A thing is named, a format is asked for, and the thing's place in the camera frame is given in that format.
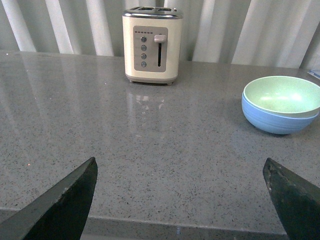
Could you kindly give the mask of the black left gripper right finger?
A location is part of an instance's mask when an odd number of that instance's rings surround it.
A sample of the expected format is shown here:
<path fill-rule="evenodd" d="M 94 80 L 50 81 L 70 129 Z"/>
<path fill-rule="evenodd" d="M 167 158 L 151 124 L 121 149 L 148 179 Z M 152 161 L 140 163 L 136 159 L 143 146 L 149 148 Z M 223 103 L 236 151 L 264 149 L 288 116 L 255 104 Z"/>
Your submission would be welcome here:
<path fill-rule="evenodd" d="M 263 177 L 280 222 L 291 240 L 320 238 L 320 188 L 267 158 Z"/>

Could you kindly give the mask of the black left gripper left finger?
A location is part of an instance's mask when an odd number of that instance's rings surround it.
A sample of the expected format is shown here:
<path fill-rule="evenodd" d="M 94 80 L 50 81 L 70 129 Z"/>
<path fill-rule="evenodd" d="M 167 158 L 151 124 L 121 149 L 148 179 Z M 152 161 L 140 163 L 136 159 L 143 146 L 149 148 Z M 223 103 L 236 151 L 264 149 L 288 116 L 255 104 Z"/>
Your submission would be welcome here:
<path fill-rule="evenodd" d="M 94 157 L 0 224 L 2 240 L 79 240 L 98 177 Z"/>

